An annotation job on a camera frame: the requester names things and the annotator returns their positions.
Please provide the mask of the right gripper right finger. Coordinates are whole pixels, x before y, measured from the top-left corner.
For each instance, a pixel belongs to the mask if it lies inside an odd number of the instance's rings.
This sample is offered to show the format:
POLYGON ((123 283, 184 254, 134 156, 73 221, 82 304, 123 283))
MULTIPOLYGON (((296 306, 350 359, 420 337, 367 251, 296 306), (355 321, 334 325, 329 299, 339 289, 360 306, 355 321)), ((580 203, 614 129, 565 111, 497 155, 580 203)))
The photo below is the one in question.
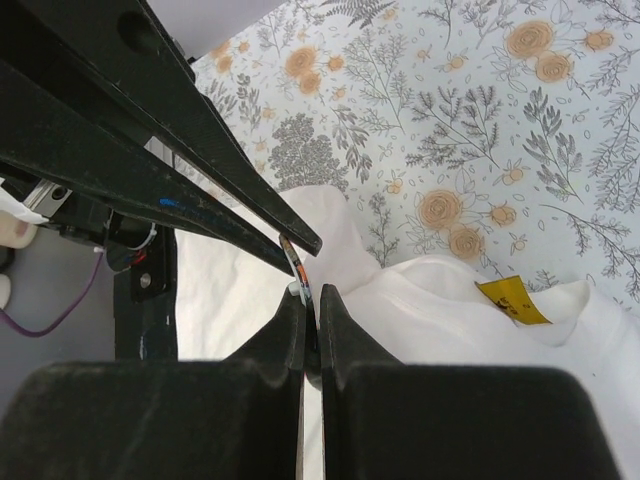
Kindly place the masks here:
POLYGON ((340 417, 341 396, 350 370, 359 364, 400 361, 382 347, 350 315, 336 286, 326 284, 320 296, 318 342, 321 365, 324 477, 338 479, 344 463, 340 429, 349 422, 340 417))

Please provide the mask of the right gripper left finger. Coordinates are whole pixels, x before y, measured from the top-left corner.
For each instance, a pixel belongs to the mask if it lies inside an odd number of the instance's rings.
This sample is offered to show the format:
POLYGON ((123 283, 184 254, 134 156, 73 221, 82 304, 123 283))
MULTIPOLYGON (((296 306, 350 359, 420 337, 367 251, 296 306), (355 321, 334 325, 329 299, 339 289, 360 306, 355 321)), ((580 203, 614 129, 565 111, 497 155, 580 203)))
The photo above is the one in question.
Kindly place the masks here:
POLYGON ((244 382, 239 479, 302 477, 305 336, 305 309, 285 291, 272 319, 225 360, 244 382))

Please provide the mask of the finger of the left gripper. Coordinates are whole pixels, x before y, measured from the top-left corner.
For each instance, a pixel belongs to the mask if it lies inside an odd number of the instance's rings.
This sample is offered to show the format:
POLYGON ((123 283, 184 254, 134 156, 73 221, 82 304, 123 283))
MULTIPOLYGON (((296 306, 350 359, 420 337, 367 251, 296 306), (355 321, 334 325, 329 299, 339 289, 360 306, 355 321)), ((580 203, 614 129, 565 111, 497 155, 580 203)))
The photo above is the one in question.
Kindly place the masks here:
POLYGON ((1 160, 113 209, 224 240, 288 274, 282 248, 143 147, 1 64, 1 160))
POLYGON ((153 136, 306 252, 320 237, 254 170, 145 1, 32 1, 81 72, 153 136))

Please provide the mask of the white t-shirt with daisy print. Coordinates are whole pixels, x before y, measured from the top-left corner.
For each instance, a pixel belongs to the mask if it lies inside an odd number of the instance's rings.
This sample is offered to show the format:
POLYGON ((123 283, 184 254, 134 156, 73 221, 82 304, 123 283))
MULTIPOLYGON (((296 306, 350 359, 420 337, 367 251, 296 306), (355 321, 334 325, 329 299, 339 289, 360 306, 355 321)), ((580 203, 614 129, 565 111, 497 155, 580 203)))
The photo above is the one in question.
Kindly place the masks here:
MULTIPOLYGON (((550 366, 589 393, 626 479, 639 475, 639 320, 588 281, 532 296, 543 325, 509 319, 463 262, 426 255, 383 268, 365 250, 343 194, 332 186, 286 191, 320 235, 303 255, 312 293, 336 286, 352 318, 409 364, 550 366)), ((226 242, 180 231, 176 324, 182 360, 230 356, 275 314, 286 274, 226 242)))

